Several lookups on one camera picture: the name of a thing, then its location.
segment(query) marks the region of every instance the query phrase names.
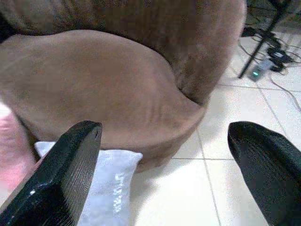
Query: white tile floor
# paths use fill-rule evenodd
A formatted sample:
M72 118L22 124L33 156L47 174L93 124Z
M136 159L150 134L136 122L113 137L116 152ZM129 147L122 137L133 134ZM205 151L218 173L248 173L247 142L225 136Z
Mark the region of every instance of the white tile floor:
M250 38L241 42L250 52L256 44ZM165 167L134 175L131 226L268 226L229 152L227 128L233 121L253 121L301 149L301 113L269 78L237 79L246 60L238 48L204 120L174 158ZM271 76L301 104L301 67Z

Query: person's foot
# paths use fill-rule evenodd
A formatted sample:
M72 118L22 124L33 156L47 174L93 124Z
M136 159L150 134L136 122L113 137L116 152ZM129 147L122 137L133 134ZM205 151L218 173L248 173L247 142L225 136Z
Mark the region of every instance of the person's foot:
M0 103L0 205L34 164L23 126L14 113Z

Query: brown couch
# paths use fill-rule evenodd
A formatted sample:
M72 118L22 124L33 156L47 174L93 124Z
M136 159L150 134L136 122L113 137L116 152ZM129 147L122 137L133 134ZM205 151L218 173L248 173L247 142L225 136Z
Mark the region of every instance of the brown couch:
M39 140L83 120L102 148L168 161L196 129L245 18L240 0L0 0L1 98Z

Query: black metal stand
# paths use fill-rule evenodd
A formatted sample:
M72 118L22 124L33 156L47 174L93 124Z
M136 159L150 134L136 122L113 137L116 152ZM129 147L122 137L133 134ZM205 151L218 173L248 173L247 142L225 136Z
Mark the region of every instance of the black metal stand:
M262 47L262 45L267 40L268 34L274 29L274 27L276 26L276 24L279 22L279 20L281 19L281 17L283 16L283 14L286 12L287 7L292 2L292 0L284 0L283 3L279 3L276 0L269 0L269 2L277 9L277 13L274 16L274 18L273 18L271 24L269 25L268 29L265 31L265 33L264 33L264 35L262 37L262 40L259 42L259 44L257 45L256 49L254 50L254 52L250 56L248 62L245 64L243 70L241 71L241 73L239 75L240 79L244 76L245 72L249 68L251 62L254 60L255 56L258 53L258 51L260 50L260 48Z

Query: pink fabric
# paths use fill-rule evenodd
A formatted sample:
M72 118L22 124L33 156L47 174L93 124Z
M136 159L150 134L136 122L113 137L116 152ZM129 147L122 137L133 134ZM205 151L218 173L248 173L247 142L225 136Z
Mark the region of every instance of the pink fabric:
M13 112L0 106L0 183L13 191L35 164L24 128Z

